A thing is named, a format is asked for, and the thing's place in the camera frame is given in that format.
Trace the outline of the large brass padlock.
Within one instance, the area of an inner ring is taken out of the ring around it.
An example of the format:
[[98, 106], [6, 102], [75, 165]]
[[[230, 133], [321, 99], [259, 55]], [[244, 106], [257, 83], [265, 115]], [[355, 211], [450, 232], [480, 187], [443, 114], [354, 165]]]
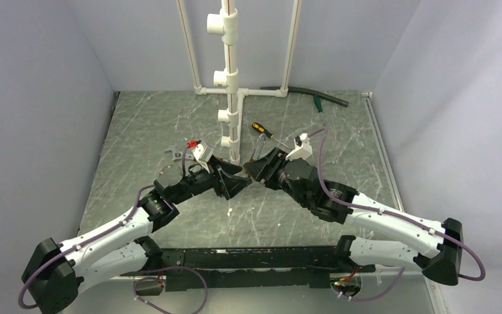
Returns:
[[250, 177], [257, 174], [259, 171], [257, 165], [255, 165], [254, 162], [260, 158], [266, 139], [266, 135], [264, 134], [258, 136], [254, 144], [251, 157], [249, 157], [248, 161], [243, 165], [244, 173]]

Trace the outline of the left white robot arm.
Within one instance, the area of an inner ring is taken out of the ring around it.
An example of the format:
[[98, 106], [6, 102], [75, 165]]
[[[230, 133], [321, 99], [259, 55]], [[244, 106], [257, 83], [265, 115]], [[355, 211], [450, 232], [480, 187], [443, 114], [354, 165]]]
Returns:
[[214, 156], [196, 166], [196, 172], [165, 166], [154, 183], [144, 187], [147, 194], [138, 191], [133, 205], [119, 217], [60, 243], [41, 241], [21, 276], [18, 305], [59, 313], [79, 294], [111, 277], [156, 273], [162, 252], [150, 234], [179, 214], [176, 205], [210, 189], [230, 200], [252, 183], [241, 166]]

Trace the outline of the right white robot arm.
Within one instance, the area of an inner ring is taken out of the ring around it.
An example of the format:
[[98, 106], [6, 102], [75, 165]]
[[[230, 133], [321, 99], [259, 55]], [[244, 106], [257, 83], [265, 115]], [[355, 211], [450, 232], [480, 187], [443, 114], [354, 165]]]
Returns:
[[253, 180], [271, 190], [283, 190], [320, 220], [368, 228], [389, 238], [341, 236], [334, 254], [341, 271], [380, 264], [418, 270], [442, 285], [458, 284], [462, 256], [458, 220], [438, 222], [404, 214], [351, 186], [321, 178], [317, 167], [302, 158], [287, 160], [278, 148], [243, 168]]

